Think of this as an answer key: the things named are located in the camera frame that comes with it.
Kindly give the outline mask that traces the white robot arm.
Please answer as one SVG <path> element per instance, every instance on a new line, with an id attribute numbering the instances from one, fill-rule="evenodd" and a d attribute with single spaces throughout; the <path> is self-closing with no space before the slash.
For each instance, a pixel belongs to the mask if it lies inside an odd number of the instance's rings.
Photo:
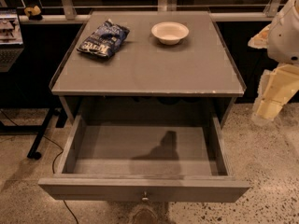
<path id="1" fill-rule="evenodd" d="M 273 121 L 299 92 L 299 0 L 288 0 L 248 46 L 267 49 L 268 57 L 278 62 L 273 71 L 263 71 L 253 104 L 251 119 L 262 126 Z"/>

